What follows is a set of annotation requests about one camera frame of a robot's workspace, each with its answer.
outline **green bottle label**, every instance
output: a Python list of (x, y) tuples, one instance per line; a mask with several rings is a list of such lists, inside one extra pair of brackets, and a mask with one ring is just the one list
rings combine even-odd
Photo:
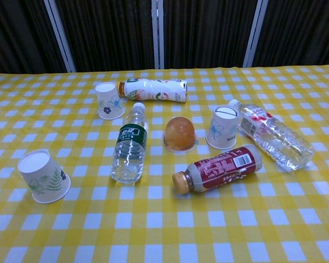
[(121, 141), (135, 141), (146, 150), (146, 138), (148, 133), (137, 124), (126, 124), (120, 129), (117, 143)]
[(128, 95), (127, 95), (127, 98), (130, 99), (130, 100), (137, 100), (137, 92), (138, 90), (133, 90), (132, 92), (130, 92)]
[(130, 78), (127, 80), (128, 83), (137, 82), (137, 81), (138, 81), (137, 78)]

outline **clear plastic bottle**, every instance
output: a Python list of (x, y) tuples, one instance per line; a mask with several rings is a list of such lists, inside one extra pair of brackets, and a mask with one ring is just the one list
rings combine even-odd
[(135, 103), (123, 120), (112, 158), (111, 177), (123, 184), (133, 184), (143, 173), (148, 122), (145, 106)]
[(314, 155), (312, 145), (257, 105), (243, 105), (232, 99), (229, 106), (239, 110), (238, 128), (245, 132), (284, 170), (303, 168)]

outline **white paper cup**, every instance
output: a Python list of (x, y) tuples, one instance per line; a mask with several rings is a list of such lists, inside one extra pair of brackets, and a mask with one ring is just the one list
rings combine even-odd
[(64, 197), (70, 189), (71, 179), (46, 150), (32, 151), (24, 155), (17, 168), (38, 203), (55, 202)]
[(228, 105), (218, 106), (206, 135), (207, 143), (220, 150), (232, 148), (236, 142), (239, 112)]
[(101, 119), (117, 119), (124, 113), (116, 85), (112, 82), (101, 82), (95, 86), (98, 97), (98, 115)]

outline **bottle label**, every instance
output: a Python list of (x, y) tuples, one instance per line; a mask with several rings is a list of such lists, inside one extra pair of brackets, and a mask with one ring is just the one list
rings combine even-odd
[(186, 101), (185, 80), (150, 80), (130, 78), (124, 84), (124, 94), (130, 100)]
[(206, 189), (242, 179), (256, 170), (252, 153), (240, 147), (210, 159), (194, 163)]
[(261, 124), (266, 124), (267, 120), (270, 118), (273, 118), (273, 116), (260, 107), (253, 108), (252, 110), (247, 109), (247, 112), (244, 113), (242, 118), (240, 127), (248, 136), (253, 138), (256, 128)]
[(126, 124), (120, 129), (117, 143), (121, 141), (135, 141), (146, 150), (146, 138), (148, 133), (146, 130), (137, 124)]

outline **white bottle cap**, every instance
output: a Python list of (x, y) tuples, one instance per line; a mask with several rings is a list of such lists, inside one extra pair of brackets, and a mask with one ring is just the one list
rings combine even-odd
[(136, 102), (134, 105), (133, 105), (133, 109), (135, 108), (140, 108), (142, 111), (145, 111), (145, 105), (140, 103), (140, 102)]
[(229, 101), (228, 105), (230, 107), (236, 107), (236, 104), (240, 103), (237, 99), (232, 99), (231, 101)]

